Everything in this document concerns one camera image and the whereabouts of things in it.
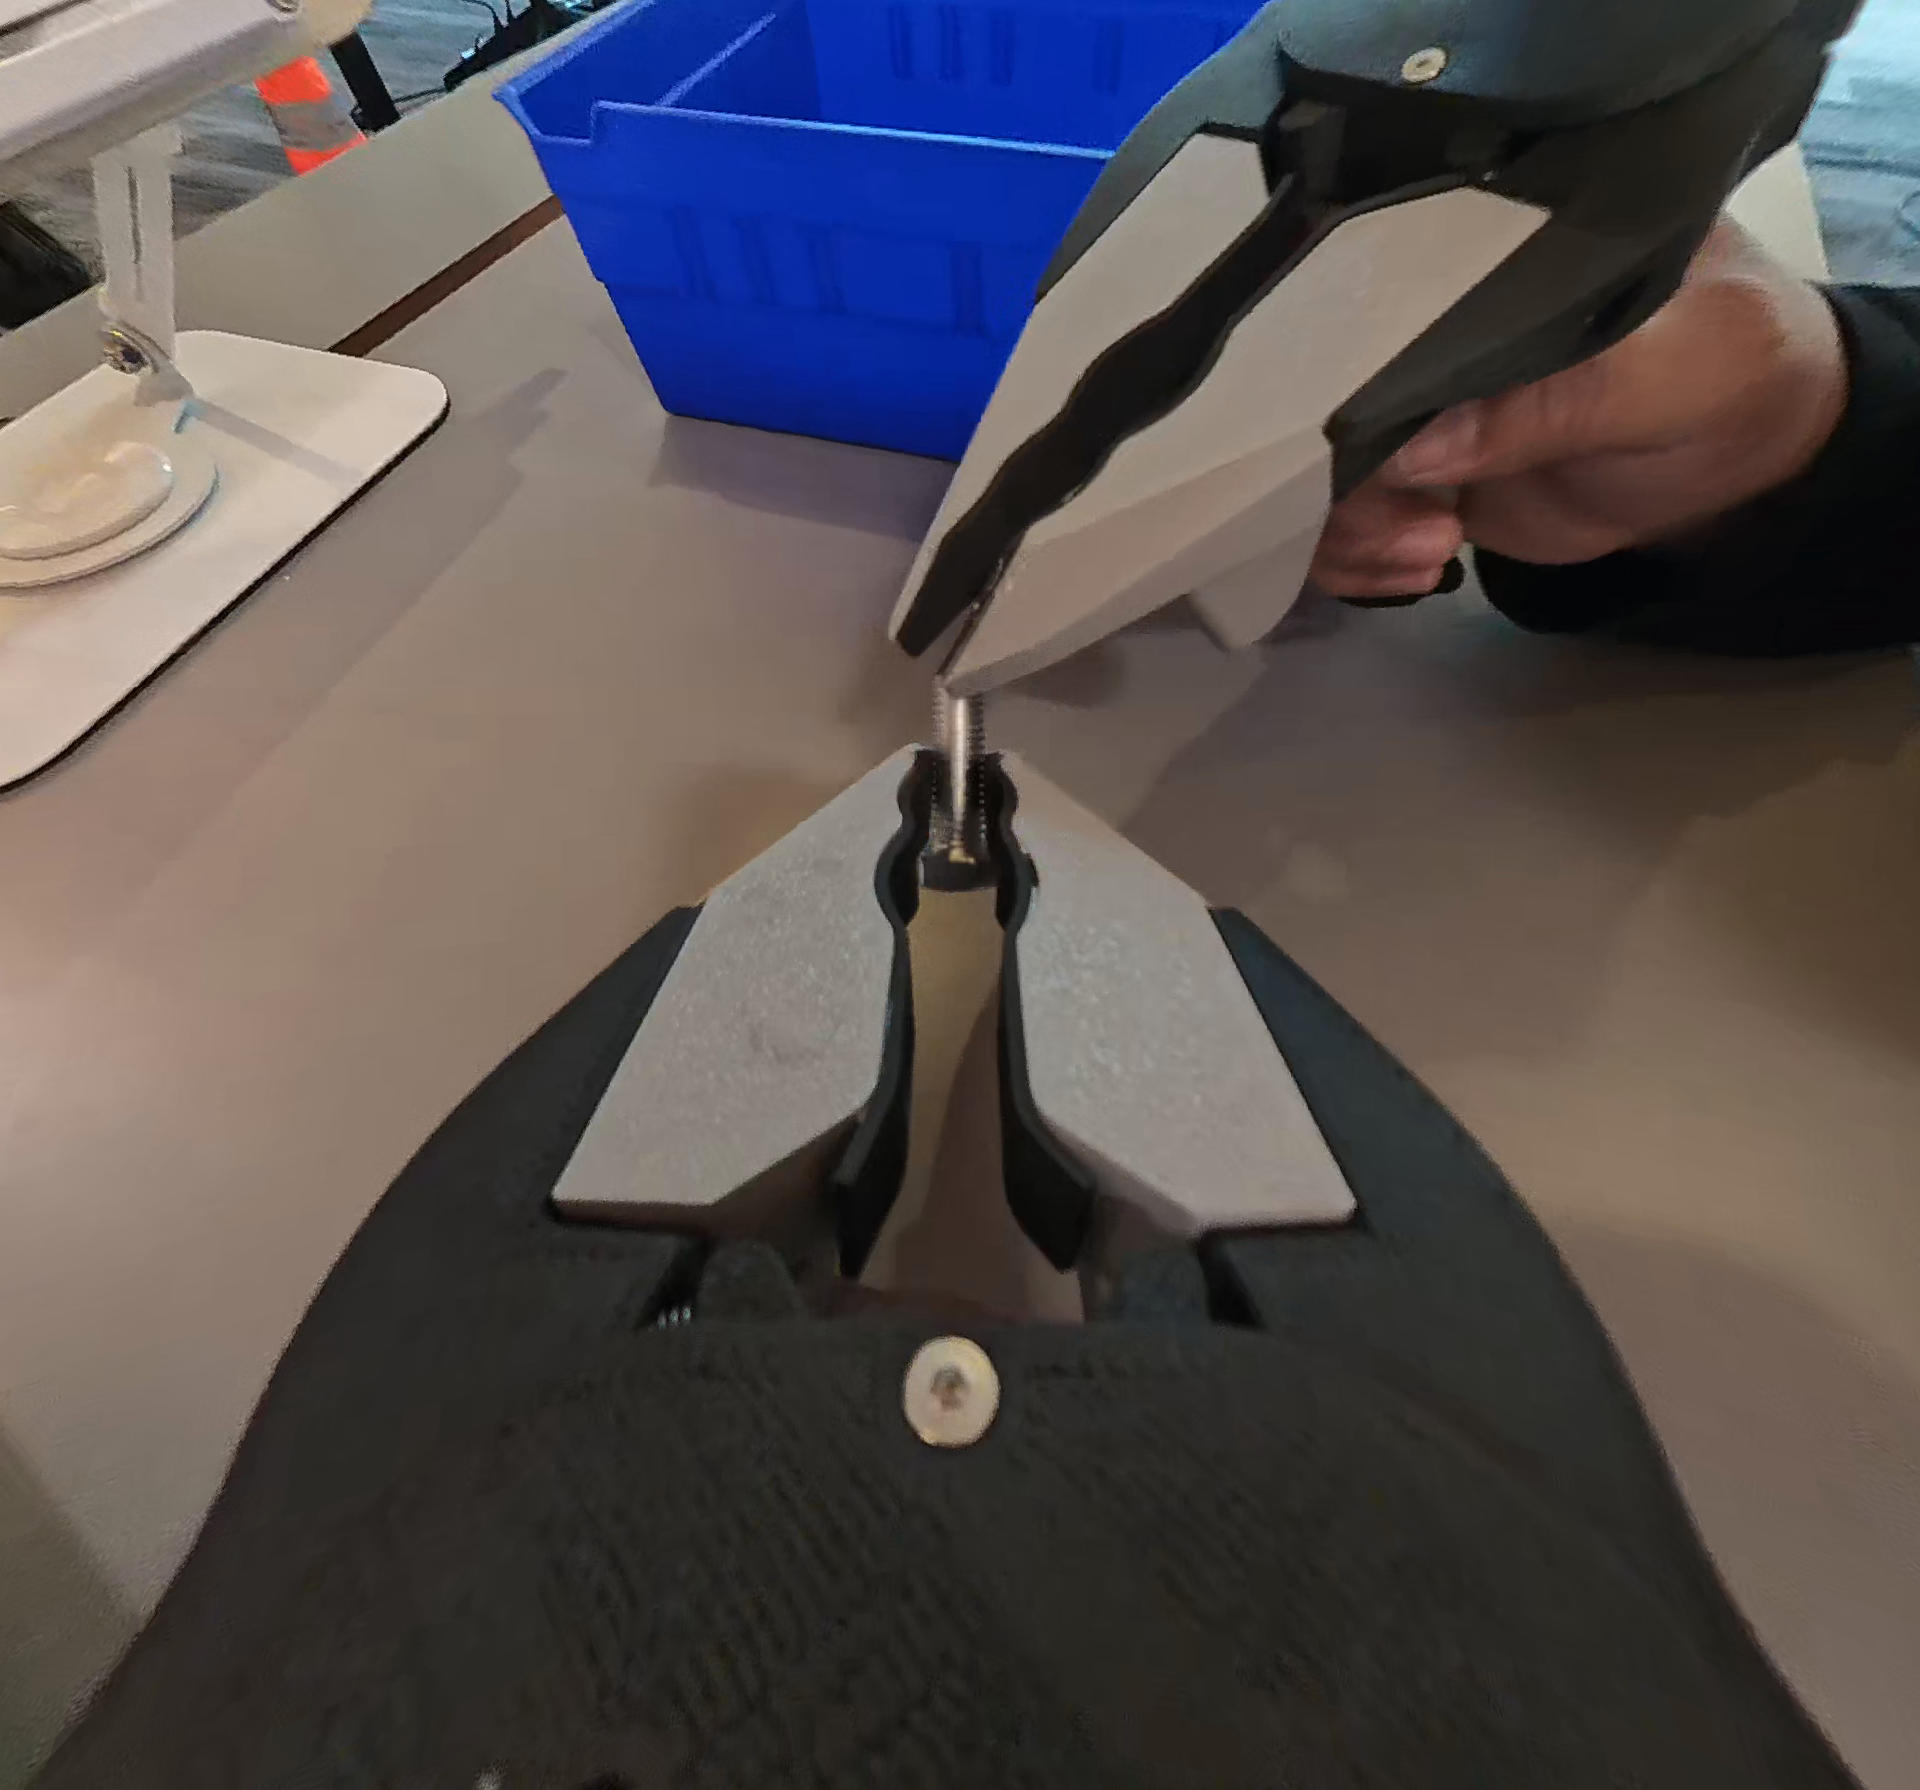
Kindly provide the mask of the steel hex bolt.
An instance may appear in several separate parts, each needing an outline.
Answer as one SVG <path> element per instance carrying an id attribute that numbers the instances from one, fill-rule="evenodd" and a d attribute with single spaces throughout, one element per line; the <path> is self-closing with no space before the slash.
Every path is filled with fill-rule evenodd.
<path id="1" fill-rule="evenodd" d="M 949 894 L 993 880 L 988 832 L 988 712 L 978 696 L 933 692 L 935 748 L 940 758 L 938 798 L 925 847 L 925 881 Z"/>

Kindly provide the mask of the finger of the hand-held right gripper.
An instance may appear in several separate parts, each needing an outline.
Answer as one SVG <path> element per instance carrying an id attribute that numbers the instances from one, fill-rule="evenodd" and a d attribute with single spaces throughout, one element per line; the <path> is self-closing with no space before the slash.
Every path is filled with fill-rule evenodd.
<path id="1" fill-rule="evenodd" d="M 1547 222 L 1484 188 L 1339 222 L 1187 399 L 1021 536 L 944 685 L 997 692 L 1303 537 L 1332 499 L 1332 414 Z"/>
<path id="2" fill-rule="evenodd" d="M 1288 116 L 1269 3 L 1116 148 L 1035 293 L 923 554 L 892 640 L 925 655 L 1023 539 L 1194 385 L 1323 210 L 1323 113 Z"/>

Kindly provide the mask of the person's right hand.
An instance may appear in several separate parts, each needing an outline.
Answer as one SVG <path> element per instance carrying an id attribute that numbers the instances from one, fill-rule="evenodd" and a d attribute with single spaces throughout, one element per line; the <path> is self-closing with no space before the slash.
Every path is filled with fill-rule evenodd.
<path id="1" fill-rule="evenodd" d="M 1588 362 L 1437 414 L 1318 536 L 1309 584 L 1425 597 L 1467 546 L 1573 567 L 1795 482 L 1851 399 L 1825 284 L 1718 217 L 1678 289 Z"/>

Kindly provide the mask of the orange traffic cone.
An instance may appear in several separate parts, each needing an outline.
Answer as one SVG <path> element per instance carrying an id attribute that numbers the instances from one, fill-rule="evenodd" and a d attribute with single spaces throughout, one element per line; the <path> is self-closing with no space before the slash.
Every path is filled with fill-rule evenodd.
<path id="1" fill-rule="evenodd" d="M 254 79 L 291 169 L 306 175 L 369 141 L 319 56 L 300 56 Z"/>

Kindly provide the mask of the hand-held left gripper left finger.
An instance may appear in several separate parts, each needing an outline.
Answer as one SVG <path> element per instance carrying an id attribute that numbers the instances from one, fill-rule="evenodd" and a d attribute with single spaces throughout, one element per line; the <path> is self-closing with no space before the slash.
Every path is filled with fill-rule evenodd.
<path id="1" fill-rule="evenodd" d="M 570 1219 L 833 1254 L 901 1198 L 917 1017 L 920 752 L 901 748 L 691 916 L 550 1192 Z"/>

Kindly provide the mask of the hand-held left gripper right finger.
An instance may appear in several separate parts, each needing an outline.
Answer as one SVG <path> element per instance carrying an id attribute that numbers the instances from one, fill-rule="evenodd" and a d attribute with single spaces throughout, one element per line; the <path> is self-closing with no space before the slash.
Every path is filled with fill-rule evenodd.
<path id="1" fill-rule="evenodd" d="M 1358 1199 L 1212 905 L 1019 753 L 991 759 L 1002 1185 L 1092 1312 L 1140 1256 Z"/>

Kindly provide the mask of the blue plastic bin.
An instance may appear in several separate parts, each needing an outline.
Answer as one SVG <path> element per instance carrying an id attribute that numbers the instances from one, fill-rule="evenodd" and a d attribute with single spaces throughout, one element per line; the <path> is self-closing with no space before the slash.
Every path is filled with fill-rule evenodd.
<path id="1" fill-rule="evenodd" d="M 497 100 L 660 406 L 956 460 L 1140 117 L 1270 0 L 628 0 Z"/>

